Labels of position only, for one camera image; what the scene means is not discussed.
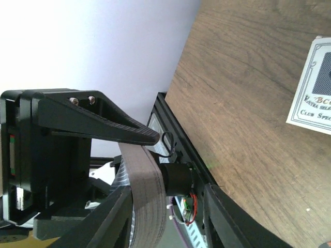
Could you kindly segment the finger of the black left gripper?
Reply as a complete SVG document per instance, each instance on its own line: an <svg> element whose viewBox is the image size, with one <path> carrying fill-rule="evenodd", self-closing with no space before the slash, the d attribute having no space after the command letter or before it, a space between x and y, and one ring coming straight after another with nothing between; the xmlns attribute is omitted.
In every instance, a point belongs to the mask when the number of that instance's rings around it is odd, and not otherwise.
<svg viewBox="0 0 331 248"><path fill-rule="evenodd" d="M32 97L34 124L58 136L154 145L158 132L136 121L97 90L48 89Z"/></svg>

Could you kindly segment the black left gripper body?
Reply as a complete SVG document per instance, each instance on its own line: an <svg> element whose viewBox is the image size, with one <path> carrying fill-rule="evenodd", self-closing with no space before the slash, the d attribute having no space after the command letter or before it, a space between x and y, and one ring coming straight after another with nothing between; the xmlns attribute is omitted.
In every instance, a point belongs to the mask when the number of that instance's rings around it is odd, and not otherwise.
<svg viewBox="0 0 331 248"><path fill-rule="evenodd" d="M90 93L73 89L1 94L3 217L21 225L88 177Z"/></svg>

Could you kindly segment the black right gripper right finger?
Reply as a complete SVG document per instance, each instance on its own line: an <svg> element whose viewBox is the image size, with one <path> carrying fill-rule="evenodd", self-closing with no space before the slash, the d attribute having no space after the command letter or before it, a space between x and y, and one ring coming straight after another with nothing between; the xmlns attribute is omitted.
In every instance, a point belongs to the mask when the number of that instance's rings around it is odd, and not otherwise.
<svg viewBox="0 0 331 248"><path fill-rule="evenodd" d="M291 247L215 184L204 188L204 225L208 247Z"/></svg>

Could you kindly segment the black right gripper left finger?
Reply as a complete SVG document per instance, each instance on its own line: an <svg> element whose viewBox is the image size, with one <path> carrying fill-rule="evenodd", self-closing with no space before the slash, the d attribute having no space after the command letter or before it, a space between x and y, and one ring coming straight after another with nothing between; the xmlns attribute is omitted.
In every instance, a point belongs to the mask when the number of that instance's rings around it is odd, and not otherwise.
<svg viewBox="0 0 331 248"><path fill-rule="evenodd" d="M49 247L129 247L132 211L131 187L119 187L80 224Z"/></svg>

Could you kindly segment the blue backed card deck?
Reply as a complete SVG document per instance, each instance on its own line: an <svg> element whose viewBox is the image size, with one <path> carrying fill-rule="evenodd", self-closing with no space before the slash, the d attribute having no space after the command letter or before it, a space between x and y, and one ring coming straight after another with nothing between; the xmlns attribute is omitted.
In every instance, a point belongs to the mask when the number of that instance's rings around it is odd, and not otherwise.
<svg viewBox="0 0 331 248"><path fill-rule="evenodd" d="M167 213L161 170L146 147L120 143L119 148L122 159L110 192L120 186L131 186L130 247L155 247L164 233Z"/></svg>

